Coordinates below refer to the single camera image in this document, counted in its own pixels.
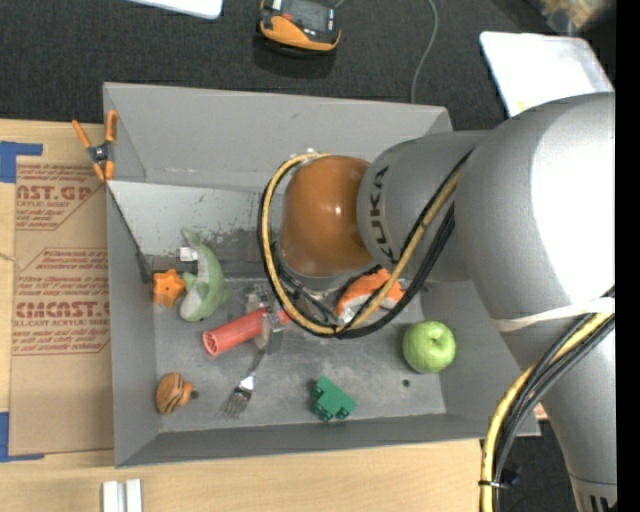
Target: brown toy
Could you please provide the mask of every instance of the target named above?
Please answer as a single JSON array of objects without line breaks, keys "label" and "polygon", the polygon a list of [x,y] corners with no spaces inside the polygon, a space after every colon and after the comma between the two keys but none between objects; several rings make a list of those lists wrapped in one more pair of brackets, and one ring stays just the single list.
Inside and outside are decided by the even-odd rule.
[{"label": "brown toy", "polygon": [[184,407],[198,392],[191,382],[177,372],[167,373],[156,388],[156,407],[162,414],[171,414],[176,407]]}]

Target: metal bracket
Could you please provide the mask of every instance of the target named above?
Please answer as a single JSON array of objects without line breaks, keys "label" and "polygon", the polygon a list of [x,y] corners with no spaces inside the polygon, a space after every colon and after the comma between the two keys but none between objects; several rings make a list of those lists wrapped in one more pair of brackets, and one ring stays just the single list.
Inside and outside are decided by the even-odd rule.
[{"label": "metal bracket", "polygon": [[142,512],[142,481],[102,482],[102,512]]}]

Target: green toy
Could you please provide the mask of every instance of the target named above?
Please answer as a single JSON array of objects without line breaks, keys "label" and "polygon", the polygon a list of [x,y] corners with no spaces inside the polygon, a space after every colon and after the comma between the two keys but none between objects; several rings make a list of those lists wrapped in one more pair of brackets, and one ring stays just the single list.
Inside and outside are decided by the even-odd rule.
[{"label": "green toy", "polygon": [[327,377],[321,377],[316,382],[311,395],[316,399],[311,412],[322,421],[329,421],[334,416],[343,420],[356,408],[356,403]]},{"label": "green toy", "polygon": [[180,316],[187,322],[198,322],[229,299],[229,290],[225,288],[222,267],[213,251],[193,231],[183,229],[182,234],[198,255],[198,274],[182,274],[187,294],[180,304]]}]

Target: orange clamp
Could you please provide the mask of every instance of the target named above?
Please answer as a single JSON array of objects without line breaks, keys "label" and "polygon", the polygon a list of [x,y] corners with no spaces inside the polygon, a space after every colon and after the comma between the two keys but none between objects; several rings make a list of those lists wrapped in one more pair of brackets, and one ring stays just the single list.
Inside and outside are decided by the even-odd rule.
[{"label": "orange clamp", "polygon": [[101,146],[92,146],[87,133],[82,126],[75,119],[71,121],[71,125],[76,131],[80,143],[89,152],[91,161],[93,162],[93,170],[100,178],[100,181],[113,179],[115,172],[115,166],[112,160],[107,155],[107,149],[109,145],[114,144],[117,138],[117,123],[120,117],[115,110],[110,110],[107,113],[107,120],[105,122],[105,142]]}]

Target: electrical cord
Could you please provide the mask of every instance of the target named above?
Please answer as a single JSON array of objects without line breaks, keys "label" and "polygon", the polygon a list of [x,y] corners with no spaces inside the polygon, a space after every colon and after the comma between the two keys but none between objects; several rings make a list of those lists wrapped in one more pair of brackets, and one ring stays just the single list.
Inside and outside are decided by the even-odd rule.
[{"label": "electrical cord", "polygon": [[431,53],[431,47],[433,46],[434,41],[436,40],[436,35],[438,33],[438,28],[440,27],[440,19],[438,16],[438,9],[436,9],[433,0],[426,0],[431,10],[433,11],[433,31],[431,32],[431,37],[429,38],[429,43],[427,44],[427,48],[425,49],[422,57],[420,58],[420,62],[416,67],[416,70],[413,74],[413,80],[411,82],[411,103],[416,103],[416,87],[418,84],[418,78],[420,73],[422,72],[422,67],[424,66],[425,61],[427,60],[427,56]]},{"label": "electrical cord", "polygon": [[433,266],[438,260],[440,253],[444,249],[446,242],[449,240],[451,233],[453,233],[454,227],[454,205],[451,205],[442,224],[440,225],[440,228],[438,229],[438,232],[436,233],[433,243],[429,247],[425,258],[422,260],[420,266],[418,267],[416,275],[411,280],[409,286],[407,286],[402,298],[398,300],[398,302],[376,322],[373,322],[372,324],[365,327],[360,327],[358,329],[346,329],[344,334],[340,334],[338,337],[351,339],[367,336],[389,324],[396,316],[398,316],[398,314],[400,314],[400,312],[407,306],[407,304],[409,304],[409,302],[413,300],[415,295],[424,285],[424,282],[429,276],[431,269],[433,269]]},{"label": "electrical cord", "polygon": [[[615,286],[608,290],[607,293],[603,295],[603,297],[615,297]],[[572,336],[578,329],[580,329],[585,324],[585,322],[589,320],[589,318],[589,315],[583,315],[582,317],[580,317],[580,319],[574,322],[572,328],[570,328],[564,336],[562,336],[558,341],[551,345],[551,347],[549,347],[549,349],[544,353],[543,357],[536,365],[536,370],[532,373],[529,379],[529,383],[522,390],[519,400],[512,407],[510,420],[505,423],[505,434],[503,434],[503,437],[505,438],[504,443],[507,451],[509,450],[510,445],[513,443],[513,439],[510,438],[514,438],[517,434],[519,426],[522,424],[523,418],[526,417],[526,415],[530,412],[528,409],[532,409],[533,407],[535,407],[536,401],[540,400],[540,389],[544,385],[545,381],[555,381],[557,380],[557,378],[559,378],[559,376],[557,376],[559,373],[564,373],[565,370],[563,369],[563,364],[565,360],[570,356],[570,354],[563,356],[563,358],[553,363],[553,358],[555,357],[556,353],[562,348],[566,340],[570,336]],[[582,358],[583,355],[576,354],[576,357]],[[502,460],[499,458],[498,462],[496,463],[495,473],[496,479],[498,481],[500,480],[500,472],[502,471],[504,465],[504,458],[505,457],[502,457]]]},{"label": "electrical cord", "polygon": [[[590,337],[598,331],[598,329],[611,317],[611,314],[596,313],[589,316],[579,329],[575,330],[562,346],[555,352],[552,361],[562,358],[572,349],[589,340]],[[496,448],[500,432],[503,429],[505,420],[507,419],[512,405],[518,400],[519,394],[527,385],[528,379],[532,374],[537,373],[536,365],[530,366],[525,370],[509,387],[502,400],[495,409],[494,415],[489,423],[489,429],[485,437],[485,443],[482,448],[481,461],[481,480],[480,480],[480,510],[482,512],[492,512],[494,510],[496,488],[500,487],[500,483],[495,480],[495,458]]]},{"label": "electrical cord", "polygon": [[[280,302],[282,308],[287,312],[287,314],[289,314],[291,319],[302,328],[312,332],[317,336],[331,337],[337,336],[338,334],[342,333],[345,330],[345,325],[327,325],[318,323],[315,320],[307,318],[295,307],[295,305],[288,297],[286,291],[284,290],[278,276],[273,253],[271,251],[269,233],[269,210],[273,194],[278,184],[282,181],[284,176],[296,166],[303,163],[308,163],[313,159],[321,158],[323,156],[327,155],[315,152],[299,155],[287,160],[276,170],[275,174],[269,180],[269,183],[265,187],[260,201],[260,208],[258,212],[258,242],[269,283],[271,284],[276,298]],[[424,215],[422,216],[422,221],[406,244],[405,249],[400,256],[396,267],[391,272],[389,279],[381,288],[378,289],[375,294],[373,294],[372,300],[368,303],[368,305],[359,309],[357,318],[352,319],[352,321],[349,323],[350,329],[352,327],[357,327],[378,309],[384,298],[388,295],[389,290],[391,289],[393,284],[398,280],[400,274],[406,268],[415,248],[422,239],[426,228],[453,194],[459,177],[460,168],[456,167],[450,173],[445,182],[440,186],[438,193],[436,193],[431,198],[428,206],[425,208]]]},{"label": "electrical cord", "polygon": [[[572,349],[570,352],[558,359],[554,364],[550,365],[543,377],[536,382],[535,389],[530,395],[523,396],[522,403],[518,407],[518,413],[509,426],[505,428],[503,433],[504,439],[500,441],[500,448],[496,458],[496,469],[494,471],[494,481],[502,480],[502,472],[506,463],[507,456],[515,442],[517,433],[527,416],[533,411],[536,404],[544,397],[546,392],[571,368],[575,367],[587,355],[589,355],[598,344],[605,339],[615,328],[615,315],[610,316],[601,324],[581,345]],[[496,502],[495,510],[500,510],[500,488],[494,490],[494,501]]]}]

